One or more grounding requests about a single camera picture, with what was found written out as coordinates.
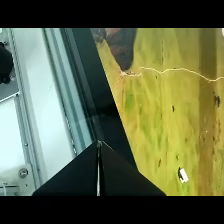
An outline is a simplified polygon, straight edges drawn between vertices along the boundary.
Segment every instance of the white object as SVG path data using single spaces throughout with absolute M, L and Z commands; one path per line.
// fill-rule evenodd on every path
M 182 169 L 179 170 L 179 175 L 180 175 L 180 181 L 181 181 L 181 183 L 184 183 L 184 182 L 186 183 L 186 182 L 189 181 L 189 178 L 188 178 L 188 176 L 187 176 L 184 168 L 182 168 Z

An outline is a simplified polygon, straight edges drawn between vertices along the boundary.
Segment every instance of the screw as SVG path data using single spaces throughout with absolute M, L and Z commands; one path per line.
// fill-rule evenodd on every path
M 19 170 L 19 177 L 20 178 L 25 178 L 28 175 L 28 170 L 26 168 L 22 168 Z

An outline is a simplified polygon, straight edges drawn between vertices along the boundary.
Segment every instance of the black round object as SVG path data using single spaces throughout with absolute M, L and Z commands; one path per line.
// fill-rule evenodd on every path
M 12 54 L 0 43 L 0 83 L 10 83 L 10 73 L 13 68 Z

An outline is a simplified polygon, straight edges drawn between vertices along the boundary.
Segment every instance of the glass panel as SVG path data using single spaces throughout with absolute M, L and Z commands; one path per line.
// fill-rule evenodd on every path
M 223 29 L 91 30 L 139 171 L 167 195 L 224 195 Z
M 6 28 L 0 28 L 0 101 L 17 93 L 13 59 Z

